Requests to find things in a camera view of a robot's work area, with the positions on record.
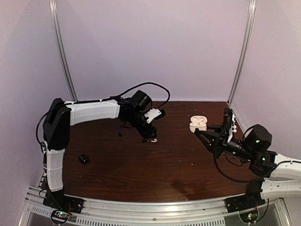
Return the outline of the white charging case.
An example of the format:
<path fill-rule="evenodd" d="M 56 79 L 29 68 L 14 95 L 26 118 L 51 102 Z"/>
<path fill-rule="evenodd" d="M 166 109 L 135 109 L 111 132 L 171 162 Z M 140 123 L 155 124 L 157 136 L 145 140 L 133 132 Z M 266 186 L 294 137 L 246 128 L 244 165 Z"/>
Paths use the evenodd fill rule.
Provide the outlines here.
<path fill-rule="evenodd" d="M 200 131 L 207 131 L 207 118 L 202 115 L 194 115 L 190 118 L 190 131 L 195 132 L 196 129 Z"/>

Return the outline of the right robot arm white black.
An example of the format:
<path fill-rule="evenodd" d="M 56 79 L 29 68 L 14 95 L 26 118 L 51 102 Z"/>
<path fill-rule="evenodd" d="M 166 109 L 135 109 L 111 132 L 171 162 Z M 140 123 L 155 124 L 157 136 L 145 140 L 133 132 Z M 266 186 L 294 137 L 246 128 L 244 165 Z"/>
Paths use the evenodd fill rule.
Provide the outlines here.
<path fill-rule="evenodd" d="M 250 208 L 260 200 L 300 197 L 301 161 L 268 150 L 272 135 L 265 127 L 260 124 L 252 126 L 243 139 L 234 137 L 229 125 L 210 126 L 209 129 L 195 129 L 194 134 L 213 155 L 215 167 L 223 177 L 246 184 L 245 194 L 241 197 L 244 207 Z M 217 161 L 222 153 L 248 164 L 249 170 L 257 177 L 241 180 L 224 173 Z"/>

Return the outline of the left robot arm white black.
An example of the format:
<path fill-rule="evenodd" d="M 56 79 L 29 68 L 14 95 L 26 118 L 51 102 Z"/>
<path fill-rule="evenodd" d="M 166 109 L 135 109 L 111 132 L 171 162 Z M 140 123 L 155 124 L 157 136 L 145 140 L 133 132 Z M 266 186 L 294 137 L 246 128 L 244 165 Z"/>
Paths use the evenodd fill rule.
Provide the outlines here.
<path fill-rule="evenodd" d="M 152 121 L 165 116 L 164 110 L 145 107 L 151 98 L 142 91 L 132 97 L 121 96 L 88 101 L 63 101 L 56 98 L 45 115 L 43 122 L 43 168 L 46 173 L 47 197 L 57 209 L 67 206 L 63 191 L 63 156 L 70 142 L 73 125 L 101 119 L 120 119 L 130 123 L 144 139 L 157 137 Z"/>

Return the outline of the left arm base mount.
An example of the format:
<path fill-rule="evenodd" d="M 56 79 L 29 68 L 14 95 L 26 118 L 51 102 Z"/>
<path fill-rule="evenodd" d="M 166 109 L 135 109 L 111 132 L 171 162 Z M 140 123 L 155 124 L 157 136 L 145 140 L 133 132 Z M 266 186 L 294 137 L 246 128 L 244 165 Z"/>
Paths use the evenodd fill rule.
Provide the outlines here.
<path fill-rule="evenodd" d="M 81 198 L 65 195 L 63 189 L 56 192 L 47 190 L 43 205 L 65 212 L 80 214 L 82 212 L 83 202 Z"/>

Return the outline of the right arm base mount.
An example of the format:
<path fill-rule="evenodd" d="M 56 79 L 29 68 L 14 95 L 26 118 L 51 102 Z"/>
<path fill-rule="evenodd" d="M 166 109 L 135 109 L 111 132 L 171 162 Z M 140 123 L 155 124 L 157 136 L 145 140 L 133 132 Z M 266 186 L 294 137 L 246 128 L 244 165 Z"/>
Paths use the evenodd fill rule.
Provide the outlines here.
<path fill-rule="evenodd" d="M 265 204 L 265 200 L 261 198 L 262 184 L 263 180 L 250 182 L 246 185 L 246 190 L 243 195 L 226 198 L 225 205 L 227 212 L 243 211 Z"/>

